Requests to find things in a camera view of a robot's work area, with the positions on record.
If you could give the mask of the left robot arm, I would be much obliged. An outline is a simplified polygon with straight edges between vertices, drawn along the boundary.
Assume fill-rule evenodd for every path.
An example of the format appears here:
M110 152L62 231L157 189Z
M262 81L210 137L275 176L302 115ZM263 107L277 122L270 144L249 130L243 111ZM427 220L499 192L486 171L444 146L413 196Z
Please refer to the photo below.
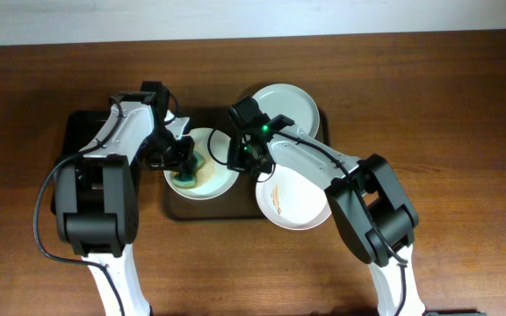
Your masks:
M76 264L90 269L108 315L150 315L134 263L141 169L168 170L196 182L203 158L186 135L189 120L169 109L170 91L143 82L111 97L111 113L95 137L54 173L60 239Z

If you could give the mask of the green and yellow sponge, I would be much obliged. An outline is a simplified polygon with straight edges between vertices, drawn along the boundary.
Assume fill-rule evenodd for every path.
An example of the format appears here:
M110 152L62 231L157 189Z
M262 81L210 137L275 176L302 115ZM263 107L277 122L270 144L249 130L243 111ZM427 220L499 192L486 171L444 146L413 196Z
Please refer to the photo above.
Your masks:
M192 189L198 184L198 171L204 166L205 159L199 152L194 152L190 161L190 169L176 173L171 181L181 189Z

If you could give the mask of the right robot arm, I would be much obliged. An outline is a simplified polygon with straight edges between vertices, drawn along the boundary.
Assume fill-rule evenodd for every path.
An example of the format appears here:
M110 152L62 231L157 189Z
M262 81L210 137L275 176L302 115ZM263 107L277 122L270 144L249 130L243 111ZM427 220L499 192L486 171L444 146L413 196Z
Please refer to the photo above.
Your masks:
M253 97L233 104L228 116L237 130L228 168L258 176L282 166L322 190L343 243L371 271L379 314L423 315L412 268L419 219L387 160L342 154L291 118L270 118Z

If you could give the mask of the pale grey plate top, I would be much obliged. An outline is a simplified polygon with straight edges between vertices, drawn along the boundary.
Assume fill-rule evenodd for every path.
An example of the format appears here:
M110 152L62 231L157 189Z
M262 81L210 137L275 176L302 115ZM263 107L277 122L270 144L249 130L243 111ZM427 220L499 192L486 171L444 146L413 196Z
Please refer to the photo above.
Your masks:
M271 119L282 114L292 119L310 137L320 127L318 107L306 91L291 84L277 83L263 87L253 95L259 109Z

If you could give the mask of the white plate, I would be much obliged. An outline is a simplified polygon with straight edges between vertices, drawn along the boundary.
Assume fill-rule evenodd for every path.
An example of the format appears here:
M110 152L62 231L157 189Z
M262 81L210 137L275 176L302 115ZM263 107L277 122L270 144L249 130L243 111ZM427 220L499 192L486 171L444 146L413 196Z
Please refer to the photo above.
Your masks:
M273 224L289 230L308 230L331 215L324 191L300 173L277 165L271 174L260 174L257 205Z
M178 195L192 200L216 198L229 190L236 182L239 174L226 166L214 161L207 149L208 137L212 129L207 127L194 128L189 135L194 140L194 148L205 158L204 166L197 173L197 185L190 189L179 188L173 183L175 173L164 171L167 184Z

